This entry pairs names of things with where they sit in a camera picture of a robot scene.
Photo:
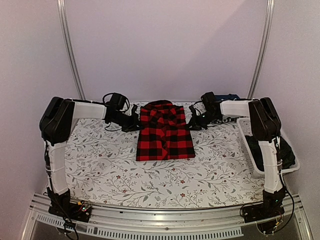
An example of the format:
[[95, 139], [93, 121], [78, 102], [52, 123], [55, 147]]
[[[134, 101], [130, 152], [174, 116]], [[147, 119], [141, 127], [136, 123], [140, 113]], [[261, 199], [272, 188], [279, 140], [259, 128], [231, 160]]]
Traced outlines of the red black plaid shirt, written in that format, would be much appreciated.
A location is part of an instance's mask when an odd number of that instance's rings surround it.
[[169, 100], [149, 102], [140, 108], [136, 161], [191, 159], [196, 156], [185, 110]]

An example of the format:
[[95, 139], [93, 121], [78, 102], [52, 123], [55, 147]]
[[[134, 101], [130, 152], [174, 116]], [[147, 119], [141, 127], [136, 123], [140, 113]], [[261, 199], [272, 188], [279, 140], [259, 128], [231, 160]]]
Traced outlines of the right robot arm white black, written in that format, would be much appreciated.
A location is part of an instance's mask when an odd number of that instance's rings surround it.
[[204, 105], [204, 113], [198, 114], [193, 104], [189, 106], [189, 130], [206, 130], [210, 123], [223, 123], [224, 116], [249, 118], [251, 133], [258, 141], [264, 166], [263, 203], [259, 206], [258, 213], [262, 218], [269, 218], [278, 210], [286, 195], [281, 176], [282, 124], [272, 100], [269, 97], [217, 100], [213, 92], [207, 92], [201, 96], [200, 102]]

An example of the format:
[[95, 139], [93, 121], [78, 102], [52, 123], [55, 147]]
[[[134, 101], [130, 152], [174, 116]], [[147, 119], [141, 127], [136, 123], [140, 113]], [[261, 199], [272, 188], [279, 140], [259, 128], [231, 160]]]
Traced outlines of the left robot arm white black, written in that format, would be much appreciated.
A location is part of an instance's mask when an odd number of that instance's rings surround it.
[[55, 96], [48, 104], [39, 122], [39, 129], [45, 146], [49, 194], [64, 196], [70, 192], [66, 180], [65, 148], [79, 119], [114, 123], [125, 133], [142, 128], [137, 105], [130, 105], [128, 98], [120, 93], [107, 95], [111, 96], [107, 102]]

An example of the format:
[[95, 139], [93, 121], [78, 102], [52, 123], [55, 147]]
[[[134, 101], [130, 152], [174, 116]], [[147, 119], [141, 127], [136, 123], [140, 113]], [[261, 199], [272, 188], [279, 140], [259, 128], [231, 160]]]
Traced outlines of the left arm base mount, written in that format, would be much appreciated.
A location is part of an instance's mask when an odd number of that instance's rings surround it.
[[84, 223], [89, 222], [92, 208], [87, 206], [84, 201], [81, 201], [81, 204], [72, 203], [69, 189], [61, 195], [54, 193], [49, 187], [46, 190], [50, 198], [48, 209], [50, 214]]

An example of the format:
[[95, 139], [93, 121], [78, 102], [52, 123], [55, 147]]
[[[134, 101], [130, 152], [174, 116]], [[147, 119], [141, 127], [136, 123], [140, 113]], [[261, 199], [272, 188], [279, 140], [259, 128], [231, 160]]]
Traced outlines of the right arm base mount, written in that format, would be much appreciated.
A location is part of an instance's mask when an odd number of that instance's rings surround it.
[[264, 235], [274, 234], [280, 225], [285, 210], [283, 208], [283, 199], [286, 196], [285, 188], [270, 193], [262, 191], [262, 203], [244, 204], [239, 214], [245, 223], [251, 223], [273, 218], [270, 221], [264, 221], [257, 224], [257, 229]]

